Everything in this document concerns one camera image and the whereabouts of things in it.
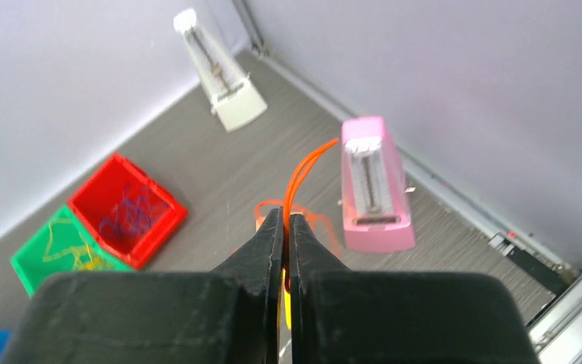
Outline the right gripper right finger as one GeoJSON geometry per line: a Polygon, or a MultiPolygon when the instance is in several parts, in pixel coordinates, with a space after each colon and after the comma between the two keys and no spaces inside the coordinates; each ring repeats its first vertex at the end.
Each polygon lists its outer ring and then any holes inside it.
{"type": "Polygon", "coordinates": [[[289,220],[295,363],[535,363],[507,288],[478,273],[354,271],[289,220]]]}

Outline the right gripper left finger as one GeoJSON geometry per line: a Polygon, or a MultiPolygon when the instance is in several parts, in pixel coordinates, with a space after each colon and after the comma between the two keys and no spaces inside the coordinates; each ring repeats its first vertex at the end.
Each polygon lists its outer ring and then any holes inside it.
{"type": "Polygon", "coordinates": [[[283,213],[210,271],[51,276],[3,363],[276,363],[283,213]]]}

